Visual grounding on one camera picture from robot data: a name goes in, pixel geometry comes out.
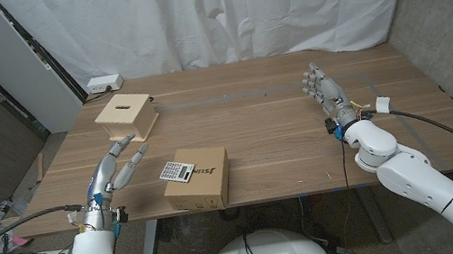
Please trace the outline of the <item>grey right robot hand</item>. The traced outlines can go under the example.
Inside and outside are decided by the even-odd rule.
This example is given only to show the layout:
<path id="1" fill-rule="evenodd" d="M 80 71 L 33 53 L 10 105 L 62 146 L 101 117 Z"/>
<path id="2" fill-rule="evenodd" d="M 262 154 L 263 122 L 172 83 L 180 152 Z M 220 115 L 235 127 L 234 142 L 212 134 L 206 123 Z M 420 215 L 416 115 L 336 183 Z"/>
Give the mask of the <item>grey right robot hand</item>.
<path id="1" fill-rule="evenodd" d="M 339 84 L 318 68 L 314 63 L 302 79 L 303 92 L 318 102 L 324 113 L 342 128 L 356 121 L 356 111 Z"/>

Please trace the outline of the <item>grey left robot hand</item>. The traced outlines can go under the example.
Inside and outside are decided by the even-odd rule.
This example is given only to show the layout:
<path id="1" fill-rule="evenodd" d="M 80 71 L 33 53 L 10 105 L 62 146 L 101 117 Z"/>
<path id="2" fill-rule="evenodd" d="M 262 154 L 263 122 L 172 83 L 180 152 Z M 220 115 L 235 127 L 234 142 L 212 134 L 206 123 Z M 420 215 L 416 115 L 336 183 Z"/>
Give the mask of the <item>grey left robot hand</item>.
<path id="1" fill-rule="evenodd" d="M 86 206 L 82 225 L 84 231 L 110 231 L 116 223 L 127 222 L 125 207 L 112 207 L 113 194 L 125 188 L 131 181 L 136 167 L 147 152 L 149 145 L 142 144 L 121 171 L 116 173 L 117 159 L 126 150 L 135 134 L 127 135 L 112 144 L 107 154 L 97 164 L 87 189 Z"/>

